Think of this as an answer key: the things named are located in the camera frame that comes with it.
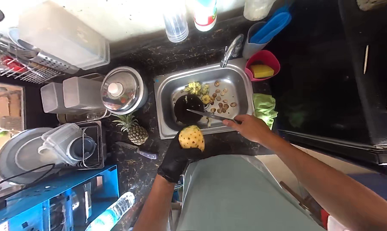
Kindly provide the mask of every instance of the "chrome faucet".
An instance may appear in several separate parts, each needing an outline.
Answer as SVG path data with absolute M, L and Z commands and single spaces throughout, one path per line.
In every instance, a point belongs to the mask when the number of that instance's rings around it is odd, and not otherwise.
M 225 47 L 225 56 L 221 61 L 222 68 L 226 67 L 227 61 L 231 56 L 237 57 L 239 55 L 239 51 L 242 48 L 243 37 L 243 34 L 238 35 L 235 39 L 233 39 L 229 47 Z

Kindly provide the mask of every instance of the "knife on counter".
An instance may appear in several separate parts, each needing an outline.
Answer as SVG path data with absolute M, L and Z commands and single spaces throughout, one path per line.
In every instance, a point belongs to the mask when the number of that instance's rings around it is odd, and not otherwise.
M 239 121 L 239 120 L 233 120 L 233 119 L 229 119 L 229 118 L 226 118 L 226 117 L 218 116 L 218 115 L 212 114 L 212 113 L 207 112 L 207 111 L 201 112 L 201 111 L 195 111 L 195 110 L 191 110 L 191 109 L 187 109 L 187 110 L 190 111 L 190 112 L 196 113 L 198 115 L 207 116 L 209 118 L 213 118 L 213 119 L 216 119 L 216 120 L 220 120 L 220 121 L 222 121 L 222 120 L 231 120 L 231 121 L 233 121 L 233 122 L 235 122 L 237 124 L 242 124 L 242 122 Z
M 117 144 L 117 145 L 119 145 L 121 147 L 124 147 L 124 148 L 136 149 L 136 153 L 139 153 L 140 155 L 142 155 L 144 157 L 147 157 L 149 159 L 152 159 L 152 160 L 156 160 L 157 159 L 157 155 L 156 154 L 150 153 L 150 152 L 141 151 L 138 146 L 135 146 L 135 145 L 132 145 L 132 144 L 127 144 L 127 143 L 121 142 L 121 141 L 115 142 L 115 144 Z

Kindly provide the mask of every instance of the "lid knob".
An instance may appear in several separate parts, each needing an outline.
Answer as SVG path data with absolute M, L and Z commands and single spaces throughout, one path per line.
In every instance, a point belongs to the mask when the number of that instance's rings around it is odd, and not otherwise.
M 113 97 L 117 97 L 122 93 L 124 87 L 120 83 L 110 83 L 108 86 L 108 92 L 111 93 Z

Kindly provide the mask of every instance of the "sink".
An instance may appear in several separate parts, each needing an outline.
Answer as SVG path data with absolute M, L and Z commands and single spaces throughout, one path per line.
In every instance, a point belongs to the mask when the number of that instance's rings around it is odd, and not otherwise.
M 190 82 L 201 82 L 209 84 L 209 95 L 212 95 L 216 89 L 228 91 L 222 96 L 228 100 L 228 104 L 235 102 L 236 107 L 229 107 L 226 113 L 215 113 L 215 115 L 226 118 L 234 118 L 239 114 L 253 114 L 252 102 L 252 84 L 243 71 L 246 65 L 246 59 L 238 58 L 229 60 L 225 68 L 221 68 L 219 63 L 178 71 L 166 75 L 157 76 L 154 79 L 156 112 L 158 114 L 159 135 L 161 139 L 171 139 L 175 137 L 179 130 L 186 127 L 185 124 L 176 120 L 174 114 L 174 104 L 176 100 L 185 94 L 185 86 Z M 220 81 L 220 85 L 215 87 L 215 81 Z M 219 108 L 216 101 L 214 105 L 205 107 L 207 111 L 211 108 Z M 197 126 L 203 134 L 213 134 L 219 132 L 233 131 L 230 127 L 222 124 L 220 120 L 210 118 L 210 127 L 207 119 L 203 117 Z

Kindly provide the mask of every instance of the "black glove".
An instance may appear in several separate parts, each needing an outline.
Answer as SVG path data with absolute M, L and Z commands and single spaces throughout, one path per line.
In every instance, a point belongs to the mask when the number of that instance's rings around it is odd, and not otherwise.
M 200 159 L 202 154 L 198 148 L 182 148 L 179 144 L 179 133 L 170 143 L 158 168 L 158 174 L 171 183 L 177 183 L 188 162 Z

